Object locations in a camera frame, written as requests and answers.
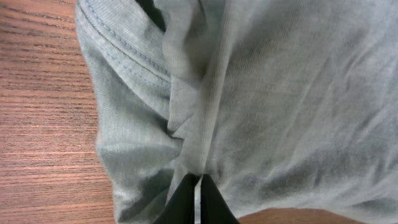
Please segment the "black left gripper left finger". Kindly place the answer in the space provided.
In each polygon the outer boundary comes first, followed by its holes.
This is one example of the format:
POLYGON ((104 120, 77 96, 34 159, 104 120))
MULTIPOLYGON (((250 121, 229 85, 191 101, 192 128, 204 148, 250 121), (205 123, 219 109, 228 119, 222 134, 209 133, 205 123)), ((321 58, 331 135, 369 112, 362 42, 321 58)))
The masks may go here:
POLYGON ((194 224, 197 182, 197 176, 185 175, 154 224, 194 224))

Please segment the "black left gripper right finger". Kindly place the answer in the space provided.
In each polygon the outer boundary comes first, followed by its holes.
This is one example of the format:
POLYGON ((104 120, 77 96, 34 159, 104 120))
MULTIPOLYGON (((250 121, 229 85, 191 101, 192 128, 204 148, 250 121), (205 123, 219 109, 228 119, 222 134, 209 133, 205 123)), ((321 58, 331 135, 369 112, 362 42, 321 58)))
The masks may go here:
POLYGON ((201 224, 239 224, 208 174, 202 176, 200 205, 201 224))

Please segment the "light blue t-shirt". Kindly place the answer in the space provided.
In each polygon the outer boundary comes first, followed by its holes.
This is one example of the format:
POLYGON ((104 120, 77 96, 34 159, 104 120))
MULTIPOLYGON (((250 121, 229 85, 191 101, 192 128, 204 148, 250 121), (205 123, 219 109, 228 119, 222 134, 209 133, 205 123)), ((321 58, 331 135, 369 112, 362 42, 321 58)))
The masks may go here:
POLYGON ((117 223, 185 174, 232 213, 397 221, 396 1, 96 1, 75 9, 117 223))

